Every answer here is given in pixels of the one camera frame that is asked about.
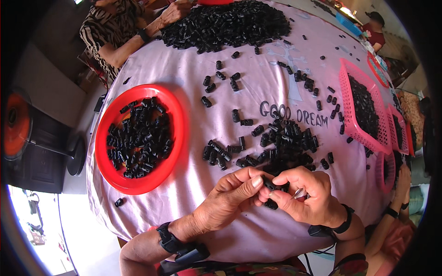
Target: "zebra print shirt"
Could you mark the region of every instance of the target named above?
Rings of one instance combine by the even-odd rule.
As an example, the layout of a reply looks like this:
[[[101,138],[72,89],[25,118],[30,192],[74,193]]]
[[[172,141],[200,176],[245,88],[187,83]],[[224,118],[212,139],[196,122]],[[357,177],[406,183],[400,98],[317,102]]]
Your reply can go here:
[[[117,0],[114,5],[117,8],[116,15],[91,6],[80,28],[81,39],[112,82],[120,72],[120,68],[107,63],[98,54],[98,50],[106,43],[112,44],[115,49],[123,46],[137,34],[136,18],[144,13],[144,7],[133,0]]]

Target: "red shirt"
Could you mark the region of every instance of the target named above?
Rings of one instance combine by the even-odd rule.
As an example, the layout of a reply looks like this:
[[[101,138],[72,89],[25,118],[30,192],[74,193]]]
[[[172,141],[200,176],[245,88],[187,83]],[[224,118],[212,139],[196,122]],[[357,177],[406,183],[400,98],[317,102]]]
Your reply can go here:
[[[384,38],[384,34],[382,33],[375,33],[373,32],[373,30],[371,29],[371,26],[369,23],[365,24],[364,26],[362,26],[362,29],[364,31],[368,30],[371,34],[371,37],[367,38],[368,41],[370,42],[370,44],[373,46],[375,43],[379,43],[381,46],[383,46],[385,44],[385,38]]]

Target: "black cap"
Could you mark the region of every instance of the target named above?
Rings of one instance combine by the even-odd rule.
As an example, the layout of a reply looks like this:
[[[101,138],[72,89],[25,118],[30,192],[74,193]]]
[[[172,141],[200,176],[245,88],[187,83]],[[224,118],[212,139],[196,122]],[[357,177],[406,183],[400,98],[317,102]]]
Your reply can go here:
[[[382,26],[385,25],[385,21],[384,18],[382,18],[382,16],[379,14],[379,12],[377,11],[372,11],[372,12],[365,12],[365,14],[370,17],[370,19],[373,19],[374,21],[379,22]]]

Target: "fingernail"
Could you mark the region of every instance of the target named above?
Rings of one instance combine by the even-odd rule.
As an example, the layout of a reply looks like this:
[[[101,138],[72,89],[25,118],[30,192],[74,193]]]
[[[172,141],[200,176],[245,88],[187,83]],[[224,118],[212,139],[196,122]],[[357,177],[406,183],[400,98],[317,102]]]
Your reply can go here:
[[[255,188],[258,187],[259,185],[261,185],[262,182],[263,182],[263,178],[260,175],[257,175],[251,179],[251,185]]]
[[[275,194],[274,192],[270,192],[269,193],[269,197],[270,199],[272,199],[273,201],[278,201],[280,199],[279,195]]]

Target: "blue container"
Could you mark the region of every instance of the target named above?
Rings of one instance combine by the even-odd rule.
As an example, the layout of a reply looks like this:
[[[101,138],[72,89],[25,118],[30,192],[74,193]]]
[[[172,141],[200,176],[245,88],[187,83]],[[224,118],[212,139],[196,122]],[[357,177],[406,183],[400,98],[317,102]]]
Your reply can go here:
[[[351,33],[353,33],[356,36],[360,36],[362,34],[361,30],[356,27],[350,20],[345,18],[342,14],[339,12],[336,13],[336,20],[339,21],[344,27],[346,27]]]

